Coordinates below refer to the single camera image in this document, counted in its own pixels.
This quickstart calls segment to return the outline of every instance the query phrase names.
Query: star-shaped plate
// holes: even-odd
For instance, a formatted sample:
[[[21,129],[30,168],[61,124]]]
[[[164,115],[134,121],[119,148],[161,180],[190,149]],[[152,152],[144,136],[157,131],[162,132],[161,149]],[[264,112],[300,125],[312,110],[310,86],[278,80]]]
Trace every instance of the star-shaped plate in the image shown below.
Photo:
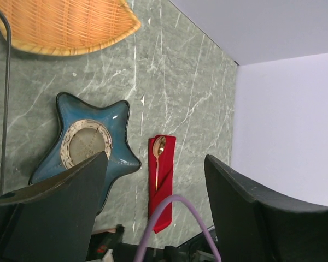
[[[122,100],[106,108],[97,108],[62,92],[56,97],[56,107],[60,135],[32,174],[30,184],[55,176],[97,151],[106,151],[108,167],[99,204],[101,212],[114,181],[141,167],[127,142],[130,105]]]

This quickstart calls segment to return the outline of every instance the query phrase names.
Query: white wall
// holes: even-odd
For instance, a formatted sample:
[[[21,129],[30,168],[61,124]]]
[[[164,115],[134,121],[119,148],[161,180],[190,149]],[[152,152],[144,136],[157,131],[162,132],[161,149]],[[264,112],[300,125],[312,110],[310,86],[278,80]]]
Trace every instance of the white wall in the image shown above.
[[[328,54],[239,67],[233,128],[233,168],[328,206]]]
[[[328,53],[328,0],[171,0],[239,64]]]

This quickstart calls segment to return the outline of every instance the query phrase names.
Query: cable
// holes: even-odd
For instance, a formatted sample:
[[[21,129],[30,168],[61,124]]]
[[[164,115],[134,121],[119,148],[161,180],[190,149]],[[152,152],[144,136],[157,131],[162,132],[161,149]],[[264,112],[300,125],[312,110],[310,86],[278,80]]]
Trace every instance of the cable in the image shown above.
[[[169,205],[173,201],[180,201],[191,211],[192,215],[195,217],[195,219],[197,220],[197,223],[201,227],[203,234],[206,237],[208,244],[210,245],[210,248],[213,251],[214,256],[216,257],[216,261],[221,262],[220,253],[219,253],[212,237],[210,236],[206,225],[204,224],[203,220],[201,219],[200,215],[198,214],[198,211],[195,210],[195,208],[193,207],[191,202],[189,202],[187,199],[185,199],[181,195],[170,195],[167,198],[165,198],[163,201],[160,202],[160,204],[155,209],[153,215],[150,217],[150,219],[148,221],[147,227],[143,233],[140,244],[138,245],[135,259],[133,262],[142,262],[143,261],[145,251],[147,248],[148,238],[151,234],[151,231],[153,230],[153,227],[154,227],[155,223],[157,223],[157,220],[160,217],[163,210],[167,207],[167,205]]]

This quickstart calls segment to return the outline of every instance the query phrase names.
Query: white vein pattern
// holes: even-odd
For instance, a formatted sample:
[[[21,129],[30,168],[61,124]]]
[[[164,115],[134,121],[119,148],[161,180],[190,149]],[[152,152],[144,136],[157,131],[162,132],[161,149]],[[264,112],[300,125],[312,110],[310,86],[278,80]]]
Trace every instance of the white vein pattern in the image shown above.
[[[58,135],[56,95],[72,93],[95,106],[130,102],[128,141],[140,171],[117,180],[95,230],[121,223],[124,241],[138,243],[147,224],[148,139],[177,137],[173,191],[212,224],[204,157],[229,163],[235,63],[169,1],[130,0],[142,28],[100,52],[70,58],[15,52],[12,59],[5,190],[28,178]],[[0,49],[0,144],[4,87]],[[200,232],[188,210],[173,205],[173,222],[150,245],[178,245]]]

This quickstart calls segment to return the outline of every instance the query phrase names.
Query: black object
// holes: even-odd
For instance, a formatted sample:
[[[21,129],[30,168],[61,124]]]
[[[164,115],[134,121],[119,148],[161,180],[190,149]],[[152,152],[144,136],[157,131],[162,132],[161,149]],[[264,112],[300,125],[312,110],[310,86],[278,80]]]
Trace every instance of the black object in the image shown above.
[[[8,20],[0,11],[0,19],[6,28],[6,70],[5,70],[5,95],[4,95],[4,115],[2,128],[2,144],[1,144],[1,166],[0,166],[0,195],[4,192],[4,176],[5,176],[5,158],[6,158],[6,137],[7,137],[7,119],[9,106],[9,82],[10,82],[10,61],[11,61],[11,29]]]
[[[277,193],[213,156],[204,168],[223,261],[328,261],[328,207]]]
[[[211,226],[208,228],[210,236],[215,242],[215,245],[218,246],[216,239],[215,226]],[[206,237],[203,232],[200,232],[198,235],[190,238],[186,242],[182,243],[177,247],[180,251],[181,256],[185,256],[185,261],[193,261],[196,258],[197,251],[203,251],[209,254],[213,254]]]
[[[180,254],[179,249],[173,246],[166,246],[163,252],[165,262],[184,262],[184,257]]]
[[[137,251],[137,245],[119,243],[113,249],[114,262],[133,262]],[[143,262],[160,261],[164,258],[163,250],[148,247]]]
[[[214,262],[216,257],[213,254],[197,250],[195,254],[194,262]]]
[[[85,261],[107,156],[99,153],[32,186],[0,196],[0,258]]]
[[[125,228],[123,225],[116,225],[115,233],[101,232],[91,236],[89,250],[87,251],[86,261],[102,259],[109,249],[122,242]]]

